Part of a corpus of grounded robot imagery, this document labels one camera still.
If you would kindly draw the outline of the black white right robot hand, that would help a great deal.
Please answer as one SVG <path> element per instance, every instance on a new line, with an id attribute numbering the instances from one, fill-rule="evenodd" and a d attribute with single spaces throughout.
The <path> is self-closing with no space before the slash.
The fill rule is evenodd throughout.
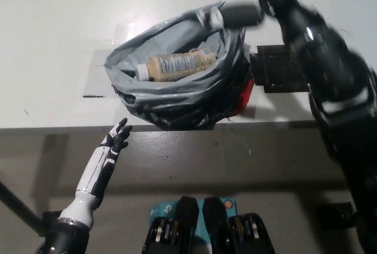
<path id="1" fill-rule="evenodd" d="M 256 23 L 274 17 L 303 70 L 313 103 L 325 111 L 376 104 L 375 74 L 323 16 L 298 0 L 259 0 Z"/>

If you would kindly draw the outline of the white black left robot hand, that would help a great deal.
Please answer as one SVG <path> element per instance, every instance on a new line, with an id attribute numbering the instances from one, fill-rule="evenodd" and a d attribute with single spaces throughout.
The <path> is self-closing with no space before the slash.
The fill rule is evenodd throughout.
<path id="1" fill-rule="evenodd" d="M 127 118 L 122 119 L 107 133 L 90 157 L 77 186 L 78 191 L 94 196 L 95 209 L 102 203 L 122 149 L 128 146 L 127 138 L 132 127 L 127 121 Z"/>

